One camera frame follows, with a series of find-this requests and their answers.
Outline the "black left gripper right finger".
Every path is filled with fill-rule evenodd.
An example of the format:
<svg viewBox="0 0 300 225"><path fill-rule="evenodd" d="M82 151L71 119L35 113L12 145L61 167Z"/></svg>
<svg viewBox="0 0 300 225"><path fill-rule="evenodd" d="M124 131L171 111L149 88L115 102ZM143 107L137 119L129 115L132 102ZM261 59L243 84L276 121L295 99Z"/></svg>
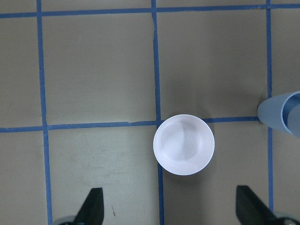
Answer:
<svg viewBox="0 0 300 225"><path fill-rule="evenodd" d="M236 187L236 216L241 225L274 225L276 216L249 186Z"/></svg>

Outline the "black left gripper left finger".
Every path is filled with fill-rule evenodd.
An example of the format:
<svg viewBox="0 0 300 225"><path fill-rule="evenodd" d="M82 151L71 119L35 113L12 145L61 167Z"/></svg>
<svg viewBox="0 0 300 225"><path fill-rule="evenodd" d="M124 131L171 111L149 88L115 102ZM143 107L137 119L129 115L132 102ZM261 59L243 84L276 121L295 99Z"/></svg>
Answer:
<svg viewBox="0 0 300 225"><path fill-rule="evenodd" d="M101 225L104 221L104 197L101 187L92 188L78 211L76 225Z"/></svg>

